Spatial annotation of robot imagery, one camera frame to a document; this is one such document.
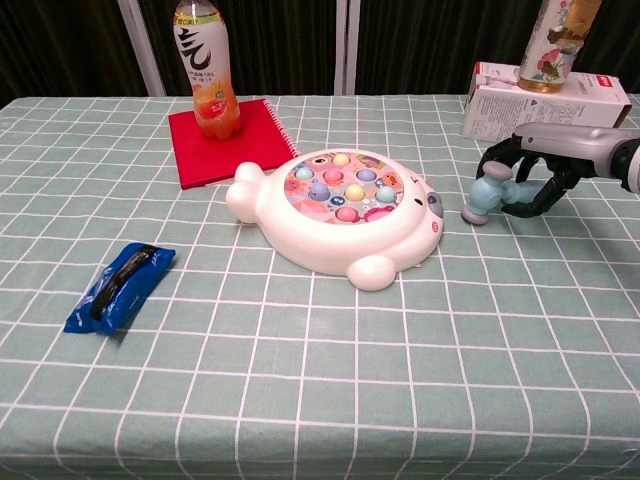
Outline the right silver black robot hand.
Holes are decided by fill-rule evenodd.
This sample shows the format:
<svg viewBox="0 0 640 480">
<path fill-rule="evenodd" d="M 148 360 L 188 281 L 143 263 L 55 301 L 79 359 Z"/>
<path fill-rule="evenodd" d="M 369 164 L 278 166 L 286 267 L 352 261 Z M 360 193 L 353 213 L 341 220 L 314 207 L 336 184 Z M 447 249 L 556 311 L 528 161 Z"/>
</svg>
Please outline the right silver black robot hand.
<svg viewBox="0 0 640 480">
<path fill-rule="evenodd" d="M 496 207 L 519 218 L 540 216 L 581 179 L 595 177 L 639 192 L 638 131 L 526 123 L 485 151 L 461 215 L 477 225 Z"/>
</svg>

